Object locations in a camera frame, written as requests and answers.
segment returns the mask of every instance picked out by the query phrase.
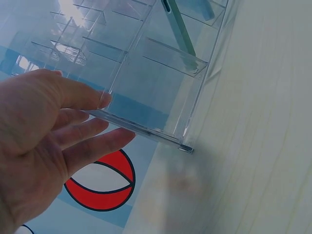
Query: transparent plastic shelf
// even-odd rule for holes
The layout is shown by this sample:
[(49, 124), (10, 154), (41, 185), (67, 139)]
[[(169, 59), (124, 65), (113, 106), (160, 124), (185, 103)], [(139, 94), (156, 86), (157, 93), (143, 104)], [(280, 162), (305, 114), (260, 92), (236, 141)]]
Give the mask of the transparent plastic shelf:
[(39, 68), (110, 93), (91, 114), (191, 153), (185, 141), (227, 0), (15, 0), (0, 71)]

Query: acrylic divider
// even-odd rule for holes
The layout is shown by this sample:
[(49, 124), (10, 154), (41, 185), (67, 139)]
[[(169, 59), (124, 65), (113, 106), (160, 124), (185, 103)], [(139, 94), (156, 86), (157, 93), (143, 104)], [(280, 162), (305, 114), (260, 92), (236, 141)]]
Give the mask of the acrylic divider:
[[(113, 101), (105, 112), (180, 144), (193, 109), (190, 100), (197, 95), (192, 90), (199, 89), (207, 65), (185, 52), (142, 37), (116, 77)], [(189, 83), (189, 88), (177, 103), (183, 81)], [(170, 117), (174, 105), (180, 107), (176, 108), (179, 113), (175, 119)]]
[(164, 42), (176, 41), (176, 48), (209, 61), (220, 28), (218, 19), (224, 15), (225, 7), (211, 0), (161, 1), (174, 35)]
[(83, 51), (87, 62), (79, 76), (79, 81), (109, 92), (127, 52), (90, 38), (84, 40)]

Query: finger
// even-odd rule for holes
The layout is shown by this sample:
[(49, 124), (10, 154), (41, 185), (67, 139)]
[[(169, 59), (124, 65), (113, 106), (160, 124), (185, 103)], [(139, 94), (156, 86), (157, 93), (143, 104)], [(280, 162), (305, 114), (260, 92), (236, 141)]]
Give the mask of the finger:
[(75, 172), (102, 156), (123, 148), (134, 137), (134, 133), (119, 128), (63, 150), (68, 176), (71, 177)]
[(55, 121), (52, 131), (63, 128), (69, 124), (77, 124), (86, 121), (89, 118), (89, 114), (84, 111), (73, 109), (61, 109), (58, 114), (58, 118)]
[(52, 72), (54, 72), (55, 74), (57, 74), (57, 75), (59, 75), (59, 76), (63, 76), (63, 72), (62, 71), (52, 71)]
[(61, 149), (66, 149), (81, 141), (100, 134), (108, 127), (108, 122), (94, 118), (79, 125), (71, 125), (54, 132)]
[(84, 83), (63, 78), (60, 71), (41, 69), (29, 72), (27, 76), (20, 78), (27, 77), (31, 77), (36, 88), (46, 93), (59, 109), (95, 110), (104, 108), (111, 101), (108, 93), (99, 92)]
[(96, 91), (74, 80), (59, 78), (57, 85), (60, 90), (58, 95), (61, 97), (61, 108), (95, 110), (106, 107), (112, 99), (108, 93)]

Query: red and white ball graphic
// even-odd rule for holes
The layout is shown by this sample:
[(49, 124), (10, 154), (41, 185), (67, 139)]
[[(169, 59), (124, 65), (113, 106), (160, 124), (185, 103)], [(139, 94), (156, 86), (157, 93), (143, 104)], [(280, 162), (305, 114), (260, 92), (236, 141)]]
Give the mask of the red and white ball graphic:
[(111, 211), (127, 202), (135, 182), (133, 164), (119, 150), (76, 172), (65, 188), (81, 206), (93, 211)]
[(20, 226), (14, 234), (34, 234), (34, 232), (26, 225)]

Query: white surface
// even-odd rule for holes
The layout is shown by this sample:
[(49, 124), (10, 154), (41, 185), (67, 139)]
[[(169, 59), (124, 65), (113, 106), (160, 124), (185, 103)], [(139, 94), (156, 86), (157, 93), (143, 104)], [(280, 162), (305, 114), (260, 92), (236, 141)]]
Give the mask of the white surface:
[(85, 188), (97, 192), (122, 189), (130, 183), (121, 174), (101, 164), (89, 164), (77, 171), (72, 178)]
[(28, 228), (21, 226), (16, 230), (14, 234), (32, 234), (32, 232)]
[(159, 146), (125, 234), (312, 233), (311, 9), (243, 1), (195, 154)]

